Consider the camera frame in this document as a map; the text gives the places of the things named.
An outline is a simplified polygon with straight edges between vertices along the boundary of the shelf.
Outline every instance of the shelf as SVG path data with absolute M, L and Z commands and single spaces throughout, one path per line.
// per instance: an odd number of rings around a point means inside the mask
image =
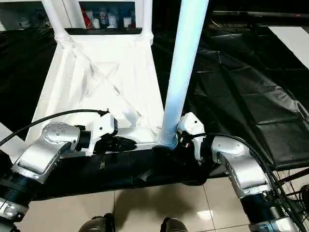
M 27 1 L 41 1 L 41 0 L 0 0 L 2 2 L 27 2 Z
M 78 0 L 78 1 L 107 1 L 107 2 L 112 2 L 112 1 L 135 1 L 135 0 Z

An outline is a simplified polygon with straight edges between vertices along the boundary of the white floor tile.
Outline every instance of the white floor tile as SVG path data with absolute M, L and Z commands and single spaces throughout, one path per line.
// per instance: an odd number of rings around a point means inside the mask
M 191 232 L 214 229 L 202 186 L 176 184 L 115 192 L 118 232 L 158 232 L 166 217 L 178 218 Z
M 250 232 L 249 226 L 237 226 L 216 230 L 216 232 Z
M 78 232 L 94 216 L 113 211 L 114 191 L 31 202 L 22 232 Z
M 215 229 L 249 224 L 227 177 L 209 179 L 204 185 Z

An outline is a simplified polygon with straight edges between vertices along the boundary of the vertical pipe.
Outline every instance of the vertical pipe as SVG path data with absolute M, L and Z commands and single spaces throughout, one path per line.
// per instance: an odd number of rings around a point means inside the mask
M 143 0 L 143 28 L 141 36 L 150 40 L 153 44 L 154 35 L 152 32 L 152 18 L 153 18 L 153 0 Z
M 67 32 L 62 27 L 62 24 L 59 20 L 59 17 L 53 5 L 53 1 L 52 0 L 42 0 L 42 4 L 47 13 L 50 23 L 53 26 L 54 33 L 55 33 L 55 40 L 69 38 L 70 37 L 69 34 L 67 34 Z
M 209 0 L 182 0 L 162 130 L 157 142 L 174 149 L 184 99 L 197 53 Z

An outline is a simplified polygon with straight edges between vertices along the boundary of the white container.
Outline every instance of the white container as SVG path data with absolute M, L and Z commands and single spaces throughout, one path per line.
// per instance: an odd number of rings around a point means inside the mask
M 91 21 L 91 24 L 95 29 L 100 29 L 100 21 L 97 18 L 94 18 Z
M 118 28 L 117 16 L 112 12 L 108 13 L 108 23 L 109 26 L 107 28 Z
M 107 10 L 105 7 L 100 8 L 100 22 L 103 25 L 108 24 Z
M 124 17 L 124 28 L 128 28 L 132 24 L 131 17 Z

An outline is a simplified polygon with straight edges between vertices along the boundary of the cable bundle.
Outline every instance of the cable bundle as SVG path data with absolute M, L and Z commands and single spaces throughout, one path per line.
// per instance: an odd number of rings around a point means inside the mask
M 309 185 L 304 185 L 301 187 L 299 191 L 299 199 L 304 209 L 305 219 L 309 219 Z

